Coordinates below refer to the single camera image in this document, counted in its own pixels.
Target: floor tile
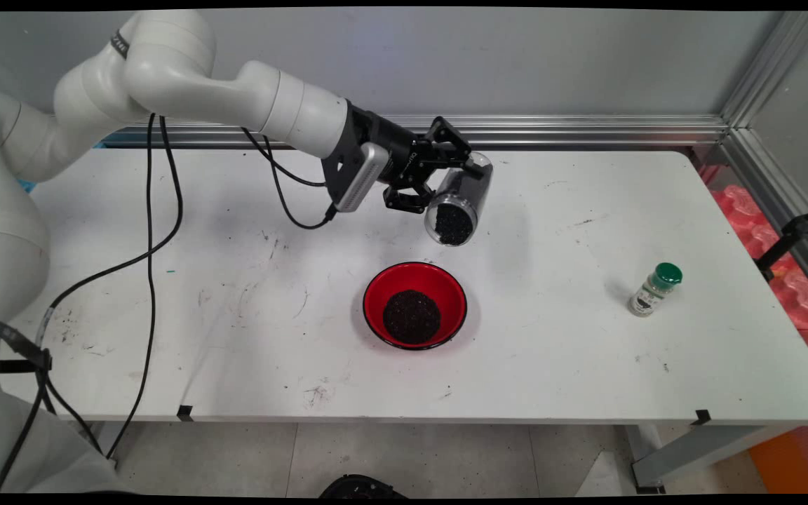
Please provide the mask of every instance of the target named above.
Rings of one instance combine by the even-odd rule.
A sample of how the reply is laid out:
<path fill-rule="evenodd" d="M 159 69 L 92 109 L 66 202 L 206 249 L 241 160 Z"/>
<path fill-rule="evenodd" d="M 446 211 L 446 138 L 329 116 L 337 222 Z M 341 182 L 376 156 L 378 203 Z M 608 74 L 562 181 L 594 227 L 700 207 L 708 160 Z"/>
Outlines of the floor tile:
<path fill-rule="evenodd" d="M 526 426 L 301 423 L 288 496 L 315 498 L 345 473 L 408 498 L 538 496 Z"/>
<path fill-rule="evenodd" d="M 624 429 L 603 425 L 532 426 L 532 451 L 543 497 L 575 496 L 602 451 L 621 468 L 631 467 Z"/>
<path fill-rule="evenodd" d="M 750 453 L 743 451 L 716 464 L 711 464 L 696 472 L 688 473 L 667 480 L 664 483 L 669 494 L 715 494 L 767 493 L 762 483 L 760 472 L 750 458 Z"/>
<path fill-rule="evenodd" d="M 118 475 L 141 493 L 285 496 L 294 424 L 135 422 Z"/>

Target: clear plastic container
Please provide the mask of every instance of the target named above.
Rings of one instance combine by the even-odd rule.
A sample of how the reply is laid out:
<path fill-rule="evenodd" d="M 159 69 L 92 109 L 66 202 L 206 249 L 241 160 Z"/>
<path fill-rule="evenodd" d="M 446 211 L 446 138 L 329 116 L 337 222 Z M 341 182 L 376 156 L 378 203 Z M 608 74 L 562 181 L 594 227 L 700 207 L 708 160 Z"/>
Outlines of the clear plastic container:
<path fill-rule="evenodd" d="M 469 162 L 467 169 L 448 169 L 426 208 L 426 232 L 442 245 L 465 244 L 478 227 L 493 166 L 481 153 L 470 153 Z"/>

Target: white table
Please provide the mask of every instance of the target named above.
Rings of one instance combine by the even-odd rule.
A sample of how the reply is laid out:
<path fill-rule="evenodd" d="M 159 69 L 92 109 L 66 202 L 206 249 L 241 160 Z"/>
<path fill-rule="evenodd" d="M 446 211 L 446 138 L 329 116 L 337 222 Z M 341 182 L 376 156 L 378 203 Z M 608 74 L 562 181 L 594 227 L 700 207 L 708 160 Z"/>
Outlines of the white table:
<path fill-rule="evenodd" d="M 644 425 L 707 410 L 705 426 L 653 454 L 650 440 L 640 448 L 647 485 L 808 424 L 808 348 L 680 154 L 485 152 L 490 195 L 457 248 L 432 242 L 422 215 L 386 210 L 381 185 L 356 213 L 306 231 L 283 214 L 256 151 L 174 154 L 185 215 L 154 256 L 139 421 L 175 421 L 181 405 L 194 421 L 289 422 Z M 306 154 L 276 159 L 323 179 Z M 154 163 L 160 240 L 176 205 L 163 152 Z M 35 335 L 68 285 L 144 252 L 144 181 L 144 150 L 97 149 L 36 187 L 51 271 L 14 326 Z M 299 221 L 323 217 L 324 189 L 280 182 Z M 461 332 L 430 351 L 395 349 L 363 320 L 366 284 L 406 261 L 436 263 L 467 294 Z M 653 316 L 632 316 L 626 300 L 658 262 L 685 281 Z M 52 318 L 52 378 L 84 418 L 128 414 L 148 301 L 141 262 L 78 290 Z M 2 382 L 27 400 L 36 389 L 28 377 Z"/>

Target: red bowl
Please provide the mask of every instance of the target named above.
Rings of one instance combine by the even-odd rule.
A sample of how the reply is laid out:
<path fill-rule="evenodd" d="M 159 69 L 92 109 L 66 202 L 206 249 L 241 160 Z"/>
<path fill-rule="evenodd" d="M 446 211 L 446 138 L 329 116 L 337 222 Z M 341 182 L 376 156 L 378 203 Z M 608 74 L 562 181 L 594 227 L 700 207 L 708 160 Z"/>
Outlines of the red bowl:
<path fill-rule="evenodd" d="M 420 291 L 432 298 L 438 306 L 442 322 L 431 339 L 419 344 L 408 344 L 394 339 L 382 322 L 382 312 L 392 295 L 401 291 Z M 408 351 L 432 349 L 450 341 L 466 320 L 466 294 L 453 276 L 429 263 L 398 263 L 372 278 L 363 293 L 363 317 L 373 333 L 382 341 Z"/>

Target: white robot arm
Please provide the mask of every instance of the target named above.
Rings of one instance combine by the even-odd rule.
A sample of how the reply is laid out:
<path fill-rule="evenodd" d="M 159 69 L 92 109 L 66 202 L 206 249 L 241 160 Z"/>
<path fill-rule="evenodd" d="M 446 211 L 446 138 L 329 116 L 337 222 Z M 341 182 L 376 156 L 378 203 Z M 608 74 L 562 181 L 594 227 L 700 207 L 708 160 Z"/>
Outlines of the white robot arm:
<path fill-rule="evenodd" d="M 389 186 L 388 208 L 422 213 L 436 195 L 426 185 L 434 170 L 469 170 L 480 181 L 467 202 L 478 223 L 490 163 L 484 157 L 477 158 L 484 166 L 474 163 L 469 145 L 445 119 L 417 135 L 258 61 L 244 64 L 233 81 L 215 80 L 215 51 L 214 33 L 196 11 L 144 11 L 62 77 L 55 117 L 0 93 L 0 321 L 25 308 L 48 277 L 48 231 L 16 178 L 47 181 L 152 112 L 246 127 L 321 158 L 340 212 L 355 210 L 380 181 Z M 398 193 L 407 188 L 417 195 Z M 449 191 L 445 198 L 458 197 Z M 0 470 L 28 409 L 0 387 Z M 38 414 L 3 490 L 122 489 L 107 461 L 59 423 Z"/>

